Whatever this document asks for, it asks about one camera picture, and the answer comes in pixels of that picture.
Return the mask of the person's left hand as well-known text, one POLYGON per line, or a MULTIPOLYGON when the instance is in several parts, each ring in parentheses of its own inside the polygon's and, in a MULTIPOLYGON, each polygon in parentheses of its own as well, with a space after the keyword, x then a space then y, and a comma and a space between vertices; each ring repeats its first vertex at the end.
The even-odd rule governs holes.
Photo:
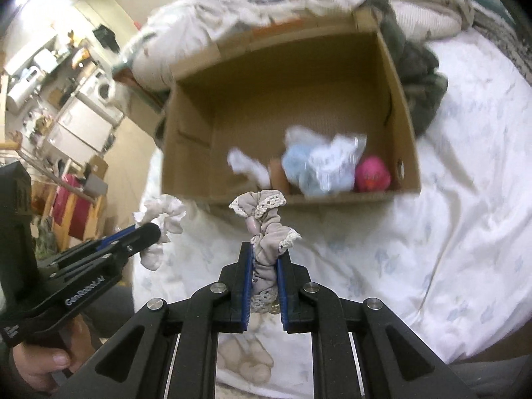
POLYGON ((81 315, 72 319, 67 328, 70 335, 68 350, 25 342, 12 349, 14 367, 33 390, 52 393, 58 387, 52 376, 54 372, 68 369, 75 373, 95 353, 90 329, 81 315))

